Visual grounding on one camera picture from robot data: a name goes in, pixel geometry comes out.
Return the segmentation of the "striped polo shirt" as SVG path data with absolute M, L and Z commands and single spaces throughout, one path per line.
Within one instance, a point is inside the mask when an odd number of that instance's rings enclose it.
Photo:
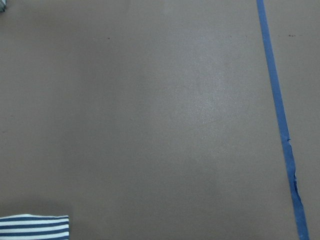
M 0 218 L 2 240 L 68 240 L 69 217 L 18 214 Z

